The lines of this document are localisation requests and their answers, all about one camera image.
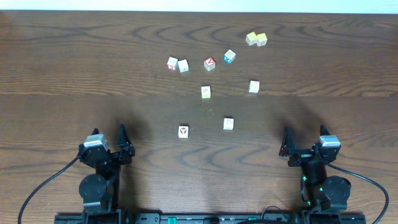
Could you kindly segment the block with red emblem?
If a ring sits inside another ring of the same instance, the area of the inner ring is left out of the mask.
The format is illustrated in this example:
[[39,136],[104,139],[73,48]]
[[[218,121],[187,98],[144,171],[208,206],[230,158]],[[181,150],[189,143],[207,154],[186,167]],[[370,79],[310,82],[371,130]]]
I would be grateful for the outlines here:
[[189,127],[188,126],[179,126],[178,127],[178,137],[179,138],[188,138]]

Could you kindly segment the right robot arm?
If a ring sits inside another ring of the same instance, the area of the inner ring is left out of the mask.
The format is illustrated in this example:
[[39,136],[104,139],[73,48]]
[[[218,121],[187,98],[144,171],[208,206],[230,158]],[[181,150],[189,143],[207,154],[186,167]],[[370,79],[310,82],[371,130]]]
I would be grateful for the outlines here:
[[340,141],[324,125],[320,126],[319,141],[310,149],[296,148],[290,129],[284,128],[279,156],[287,156],[288,166],[302,170],[300,193],[308,203],[308,208],[300,212],[303,223],[341,223],[340,214],[347,209],[351,182],[326,173],[326,165],[336,160],[340,149]]

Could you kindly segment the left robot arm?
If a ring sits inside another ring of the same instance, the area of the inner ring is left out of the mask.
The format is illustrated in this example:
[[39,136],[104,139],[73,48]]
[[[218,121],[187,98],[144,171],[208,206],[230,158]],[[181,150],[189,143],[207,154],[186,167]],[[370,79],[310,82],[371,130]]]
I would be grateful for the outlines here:
[[135,156],[135,148],[123,124],[119,127],[116,145],[119,151],[111,152],[104,135],[94,129],[78,146],[78,160],[95,170],[79,186],[84,223],[134,222],[129,212],[119,208],[118,203],[121,166],[131,164]]

